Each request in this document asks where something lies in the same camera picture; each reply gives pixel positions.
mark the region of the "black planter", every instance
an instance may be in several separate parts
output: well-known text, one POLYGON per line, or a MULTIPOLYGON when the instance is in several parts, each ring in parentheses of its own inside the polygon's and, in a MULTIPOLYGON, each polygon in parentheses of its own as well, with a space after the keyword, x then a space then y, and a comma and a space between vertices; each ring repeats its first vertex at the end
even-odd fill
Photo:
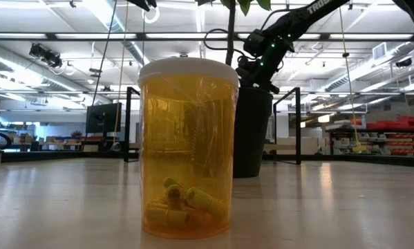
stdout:
POLYGON ((273 96, 254 88, 240 88, 234 123, 233 178, 259 175, 273 96))

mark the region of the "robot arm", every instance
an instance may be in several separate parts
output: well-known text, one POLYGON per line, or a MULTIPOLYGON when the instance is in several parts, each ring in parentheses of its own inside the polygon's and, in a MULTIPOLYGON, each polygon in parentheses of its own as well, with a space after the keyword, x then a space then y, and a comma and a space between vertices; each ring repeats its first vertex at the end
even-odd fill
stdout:
MULTIPOLYGON (((306 33, 313 23, 330 14, 349 0, 316 0, 309 5, 290 11, 265 30, 255 30, 245 40, 243 48, 258 58, 248 61, 242 58, 236 69, 241 77, 241 86, 256 87, 278 93, 271 84, 271 77, 288 51, 294 52, 293 42, 306 33)), ((414 21, 414 0, 394 0, 407 11, 414 21)))

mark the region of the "plant stem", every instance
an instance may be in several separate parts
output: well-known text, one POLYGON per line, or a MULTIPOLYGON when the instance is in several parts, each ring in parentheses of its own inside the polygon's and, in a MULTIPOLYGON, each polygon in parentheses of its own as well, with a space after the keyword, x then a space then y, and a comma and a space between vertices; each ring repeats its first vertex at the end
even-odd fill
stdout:
POLYGON ((231 66, 234 53, 234 20, 236 18, 236 0, 229 1, 229 16, 228 16, 228 38, 227 38, 227 59, 226 65, 231 66))

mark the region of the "green leaf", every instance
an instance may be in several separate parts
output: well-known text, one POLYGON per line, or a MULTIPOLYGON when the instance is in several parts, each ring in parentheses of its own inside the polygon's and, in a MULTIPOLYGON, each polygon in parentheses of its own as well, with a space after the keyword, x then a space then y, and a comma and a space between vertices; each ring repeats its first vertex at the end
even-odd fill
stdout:
POLYGON ((241 10, 242 10, 243 14, 244 14, 245 16, 247 16, 248 11, 250 10, 250 6, 251 6, 251 4, 250 4, 250 1, 247 1, 246 3, 241 3, 241 2, 244 2, 244 1, 245 1, 245 0, 240 0, 240 1, 239 1, 239 4, 241 5, 241 10))
POLYGON ((257 0, 259 6, 264 10, 271 10, 271 0, 257 0))
POLYGON ((202 6, 202 5, 206 4, 206 3, 213 4, 214 1, 215 0, 196 0, 196 2, 198 2, 198 6, 202 6))
POLYGON ((229 8, 229 0, 220 0, 220 2, 222 3, 222 5, 229 8))

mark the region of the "ceiling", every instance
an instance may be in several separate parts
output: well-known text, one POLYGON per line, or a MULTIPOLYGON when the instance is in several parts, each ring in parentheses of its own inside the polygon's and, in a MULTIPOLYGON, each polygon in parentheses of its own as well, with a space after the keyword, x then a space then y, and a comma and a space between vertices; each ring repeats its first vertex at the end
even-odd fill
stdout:
MULTIPOLYGON (((107 8, 96 8, 95 10, 97 3, 105 1, 95 0, 92 3, 94 5, 89 6, 89 0, 75 0, 76 8, 71 8, 68 0, 0 1, 0 33, 105 33, 107 28, 102 23, 104 18, 101 15, 111 16, 111 10, 107 8)), ((298 8, 310 2, 311 0, 290 0, 291 8, 298 8)), ((354 0, 353 3, 352 10, 348 9, 348 5, 341 7, 344 30, 347 33, 414 33, 414 24, 410 17, 395 6, 391 0, 354 0)), ((126 5, 126 1, 117 1, 116 15, 122 23, 124 23, 127 14, 126 5)), ((148 24, 142 18, 141 9, 130 4, 127 22, 124 24, 126 30, 130 33, 205 33, 212 28, 227 28, 228 9, 219 3, 197 7, 194 0, 162 0, 158 1, 158 6, 159 17, 155 22, 148 24)), ((285 0, 272 0, 273 10, 282 8, 285 8, 285 0)), ((246 17, 241 11, 238 11, 236 32, 250 33, 254 29, 260 28, 269 13, 256 4, 251 5, 250 12, 246 17)), ((155 15, 156 11, 152 10, 145 16, 153 19, 155 15)), ((267 24, 273 24, 282 15, 282 13, 274 15, 267 24)), ((340 33, 340 21, 338 10, 334 11, 313 24, 308 33, 340 33)), ((105 42, 97 41, 94 43, 93 58, 91 41, 22 41, 15 37, 14 39, 0 40, 0 48, 9 53, 10 56, 7 57, 9 61, 14 61, 12 58, 14 56, 15 61, 25 59, 26 62, 32 62, 33 59, 28 52, 34 42, 59 53, 64 65, 67 63, 73 65, 55 70, 56 74, 62 72, 58 76, 58 81, 76 84, 73 89, 79 86, 79 91, 95 88, 95 83, 89 84, 88 82, 92 79, 88 70, 90 67, 99 68, 105 42)), ((381 39, 377 41, 372 39, 369 42, 351 40, 346 43, 346 48, 350 53, 348 65, 356 67, 357 64, 371 57, 373 55, 372 49, 382 42, 381 39)), ((209 50, 200 45, 199 41, 135 41, 135 44, 149 61, 178 57, 181 53, 186 53, 189 57, 225 61, 225 51, 209 50)), ((226 42, 210 41, 209 45, 226 47, 226 42)), ((235 47, 242 50, 243 43, 236 41, 235 47)), ((334 76, 346 72, 345 59, 341 56, 344 52, 344 45, 340 41, 298 41, 294 43, 294 49, 295 53, 288 53, 285 56, 283 69, 272 78, 274 85, 278 86, 281 91, 289 91, 295 86, 301 87, 302 91, 317 91, 313 86, 313 84, 317 84, 316 82, 324 84, 334 76)), ((127 86, 137 84, 140 65, 127 50, 125 52, 123 50, 124 46, 120 42, 109 42, 98 91, 101 91, 103 86, 110 86, 112 90, 117 90, 121 78, 121 90, 123 91, 127 86)), ((237 67, 237 57, 237 55, 234 56, 233 67, 237 67)), ((43 62, 38 60, 34 64, 39 69, 38 74, 49 74, 49 70, 43 62)), ((388 66, 383 66, 379 70, 362 75, 358 80, 366 80, 369 84, 374 84, 390 78, 391 75, 392 70, 388 66)), ((8 89, 6 87, 0 88, 0 91, 5 90, 8 89)), ((33 95, 33 97, 38 98, 39 94, 33 95)), ((103 95, 101 100, 110 102, 116 98, 117 94, 103 95)), ((86 104, 89 103, 88 100, 91 100, 89 95, 87 95, 86 104)))

